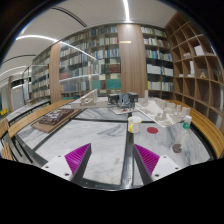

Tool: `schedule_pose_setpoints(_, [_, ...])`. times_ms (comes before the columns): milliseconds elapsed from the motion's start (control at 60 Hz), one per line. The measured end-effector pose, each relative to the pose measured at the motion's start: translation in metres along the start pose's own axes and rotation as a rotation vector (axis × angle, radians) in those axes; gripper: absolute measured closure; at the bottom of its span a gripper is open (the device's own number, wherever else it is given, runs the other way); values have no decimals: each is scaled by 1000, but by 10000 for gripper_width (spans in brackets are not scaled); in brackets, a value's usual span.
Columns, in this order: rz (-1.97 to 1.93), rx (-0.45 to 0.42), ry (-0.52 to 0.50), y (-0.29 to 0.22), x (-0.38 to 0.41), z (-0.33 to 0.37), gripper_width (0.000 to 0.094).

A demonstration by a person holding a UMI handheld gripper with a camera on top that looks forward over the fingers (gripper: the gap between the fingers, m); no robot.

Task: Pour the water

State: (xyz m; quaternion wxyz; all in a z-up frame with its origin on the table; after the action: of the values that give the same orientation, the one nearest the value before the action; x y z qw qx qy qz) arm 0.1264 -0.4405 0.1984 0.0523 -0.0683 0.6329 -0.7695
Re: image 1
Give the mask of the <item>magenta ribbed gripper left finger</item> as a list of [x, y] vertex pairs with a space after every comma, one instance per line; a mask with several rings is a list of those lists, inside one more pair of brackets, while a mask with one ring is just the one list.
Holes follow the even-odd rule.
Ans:
[[75, 184], [80, 184], [92, 153], [91, 144], [55, 156], [42, 169]]

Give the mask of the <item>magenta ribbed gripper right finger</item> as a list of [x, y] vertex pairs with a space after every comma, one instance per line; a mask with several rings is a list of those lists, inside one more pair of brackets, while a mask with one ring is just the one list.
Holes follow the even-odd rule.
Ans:
[[167, 155], [159, 156], [137, 144], [133, 145], [133, 156], [144, 185], [181, 170]]

